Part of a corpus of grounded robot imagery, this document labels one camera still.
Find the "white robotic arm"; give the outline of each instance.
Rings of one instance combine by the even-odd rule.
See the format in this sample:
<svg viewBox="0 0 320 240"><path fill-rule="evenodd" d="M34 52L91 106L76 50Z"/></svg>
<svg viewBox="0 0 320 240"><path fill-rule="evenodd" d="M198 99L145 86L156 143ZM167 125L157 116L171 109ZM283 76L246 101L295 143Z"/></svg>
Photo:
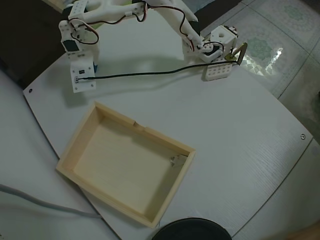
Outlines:
<svg viewBox="0 0 320 240"><path fill-rule="evenodd" d="M59 23L61 43L71 60L73 91L83 92L96 88L95 81L78 79L95 76L99 59L99 34L92 25L118 24L127 18L143 22L148 9L154 9L179 34L183 42L183 53L195 56L205 63L230 54L237 42L235 28L221 29L204 41L198 30L198 19L182 0L78 0L63 12L67 17Z"/></svg>

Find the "white desk surface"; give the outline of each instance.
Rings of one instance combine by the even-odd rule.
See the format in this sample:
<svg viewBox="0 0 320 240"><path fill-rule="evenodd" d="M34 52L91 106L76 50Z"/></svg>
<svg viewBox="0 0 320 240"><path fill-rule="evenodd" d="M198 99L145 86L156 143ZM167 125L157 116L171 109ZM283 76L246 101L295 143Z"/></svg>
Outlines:
<svg viewBox="0 0 320 240"><path fill-rule="evenodd" d="M55 171L57 157L34 119L22 90L0 71L0 184L38 199L94 213L73 184ZM0 192L5 240L116 240L101 219L37 206Z"/></svg>
<svg viewBox="0 0 320 240"><path fill-rule="evenodd" d="M156 12L149 11L144 23L131 19L98 32L97 76L185 64L181 39ZM234 67L228 78L212 82L202 81L202 71L98 80L96 91L73 94L68 59L62 56L24 95L58 155L93 101L195 148L160 225L202 217L234 235L284 180L312 136L244 69ZM152 235L152 229L87 196L124 240Z"/></svg>
<svg viewBox="0 0 320 240"><path fill-rule="evenodd" d="M319 221L320 145L312 140L287 179L234 240L284 240Z"/></svg>

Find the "wooden box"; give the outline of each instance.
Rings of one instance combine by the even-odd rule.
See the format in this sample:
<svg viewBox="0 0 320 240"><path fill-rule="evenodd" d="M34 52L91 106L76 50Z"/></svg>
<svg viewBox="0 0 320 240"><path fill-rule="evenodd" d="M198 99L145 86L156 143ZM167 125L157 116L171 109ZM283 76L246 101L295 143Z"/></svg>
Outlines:
<svg viewBox="0 0 320 240"><path fill-rule="evenodd" d="M57 170L136 221L154 228L195 150L95 102Z"/></svg>

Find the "black lid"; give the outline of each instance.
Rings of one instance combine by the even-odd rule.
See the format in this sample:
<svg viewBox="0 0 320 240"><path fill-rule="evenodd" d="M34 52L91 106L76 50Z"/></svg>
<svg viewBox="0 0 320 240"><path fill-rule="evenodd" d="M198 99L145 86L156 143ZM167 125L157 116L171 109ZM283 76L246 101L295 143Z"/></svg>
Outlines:
<svg viewBox="0 0 320 240"><path fill-rule="evenodd" d="M157 232L152 240L231 240L219 224L202 218L174 221Z"/></svg>

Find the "floor tile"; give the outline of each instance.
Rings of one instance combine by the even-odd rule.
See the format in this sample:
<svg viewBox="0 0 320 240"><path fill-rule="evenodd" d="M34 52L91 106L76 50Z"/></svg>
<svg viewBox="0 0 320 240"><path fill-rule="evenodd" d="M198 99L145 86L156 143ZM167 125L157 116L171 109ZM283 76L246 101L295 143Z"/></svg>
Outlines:
<svg viewBox="0 0 320 240"><path fill-rule="evenodd" d="M205 29L201 31L201 35L203 37L206 37L211 33L212 30L214 30L216 27L224 24L227 20L232 18L235 14L240 12L242 9L246 7L245 4L239 2L239 4L232 9L230 9L228 12L223 14L221 17L219 17L217 20L215 20L213 23L211 23L209 26L207 26Z"/></svg>
<svg viewBox="0 0 320 240"><path fill-rule="evenodd" d="M249 5L253 2L254 0L242 0L241 2L245 5Z"/></svg>
<svg viewBox="0 0 320 240"><path fill-rule="evenodd" d="M309 53L320 38L320 14L310 0L256 0L250 7Z"/></svg>
<svg viewBox="0 0 320 240"><path fill-rule="evenodd" d="M309 57L279 98L320 143L320 63Z"/></svg>
<svg viewBox="0 0 320 240"><path fill-rule="evenodd" d="M315 45L314 49L311 52L311 56L315 58L320 63L320 40Z"/></svg>
<svg viewBox="0 0 320 240"><path fill-rule="evenodd" d="M237 45L248 43L241 66L278 98L306 61L308 53L249 7L225 24L237 28Z"/></svg>

